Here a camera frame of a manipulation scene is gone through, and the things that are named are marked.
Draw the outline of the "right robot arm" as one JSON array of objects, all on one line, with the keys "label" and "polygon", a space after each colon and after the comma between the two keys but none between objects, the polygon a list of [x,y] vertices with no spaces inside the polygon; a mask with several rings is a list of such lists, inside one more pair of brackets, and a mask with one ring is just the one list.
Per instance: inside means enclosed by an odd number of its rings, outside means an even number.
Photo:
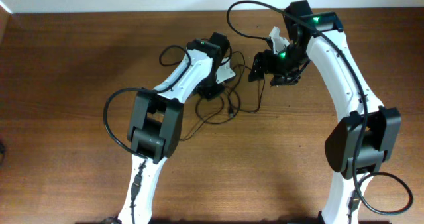
[{"label": "right robot arm", "polygon": [[333,175],[319,222],[358,223],[361,206],[380,215],[396,215],[372,207],[364,192],[373,177],[393,177],[380,167],[390,159],[399,133],[398,109],[384,107],[366,83],[336,13],[315,14],[307,1],[292,2],[277,13],[283,16],[289,38],[282,38],[278,27],[272,29],[266,39],[270,47],[255,56],[249,79],[271,74],[272,86],[295,85],[304,66],[312,62],[325,82],[338,124],[325,141]]}]

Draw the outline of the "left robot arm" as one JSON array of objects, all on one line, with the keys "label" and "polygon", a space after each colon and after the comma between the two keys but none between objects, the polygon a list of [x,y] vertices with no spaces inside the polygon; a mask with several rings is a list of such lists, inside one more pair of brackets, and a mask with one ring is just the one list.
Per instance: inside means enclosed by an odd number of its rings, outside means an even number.
[{"label": "left robot arm", "polygon": [[[174,71],[154,89],[128,87],[113,93],[103,108],[103,124],[108,135],[131,154],[132,168],[122,209],[105,223],[149,223],[160,173],[173,155],[181,137],[184,104],[192,94],[214,98],[223,91],[217,77],[230,48],[228,38],[214,32],[207,40],[195,39],[181,50],[184,57],[174,62]],[[136,94],[127,131],[130,145],[121,142],[108,122],[109,106],[116,96]]]}]

